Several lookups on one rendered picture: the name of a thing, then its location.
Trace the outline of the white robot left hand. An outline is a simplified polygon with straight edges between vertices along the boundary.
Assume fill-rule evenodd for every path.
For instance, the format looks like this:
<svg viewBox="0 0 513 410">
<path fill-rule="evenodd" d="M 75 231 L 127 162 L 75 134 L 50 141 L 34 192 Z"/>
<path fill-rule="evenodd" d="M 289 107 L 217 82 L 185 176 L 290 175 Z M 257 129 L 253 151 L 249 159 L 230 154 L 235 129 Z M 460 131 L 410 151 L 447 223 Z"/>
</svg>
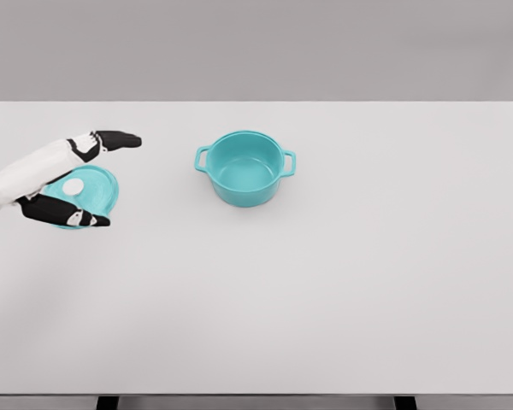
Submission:
<svg viewBox="0 0 513 410">
<path fill-rule="evenodd" d="M 42 195 L 41 190 L 103 153 L 141 145 L 141 137 L 122 131 L 90 131 L 49 143 L 0 171 L 1 208 L 17 203 L 28 219 L 56 226 L 109 226 L 109 218 Z"/>
</svg>

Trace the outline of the teal pot lid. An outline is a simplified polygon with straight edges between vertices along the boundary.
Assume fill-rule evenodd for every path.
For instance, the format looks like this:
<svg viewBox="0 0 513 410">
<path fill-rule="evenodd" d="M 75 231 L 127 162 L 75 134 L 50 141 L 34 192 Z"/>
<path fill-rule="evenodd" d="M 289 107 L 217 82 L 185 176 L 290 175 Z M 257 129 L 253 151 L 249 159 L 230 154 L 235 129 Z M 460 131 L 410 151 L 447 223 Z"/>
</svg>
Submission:
<svg viewBox="0 0 513 410">
<path fill-rule="evenodd" d="M 68 202 L 91 214 L 109 217 L 119 196 L 119 184 L 107 169 L 84 165 L 47 184 L 41 194 Z"/>
</svg>

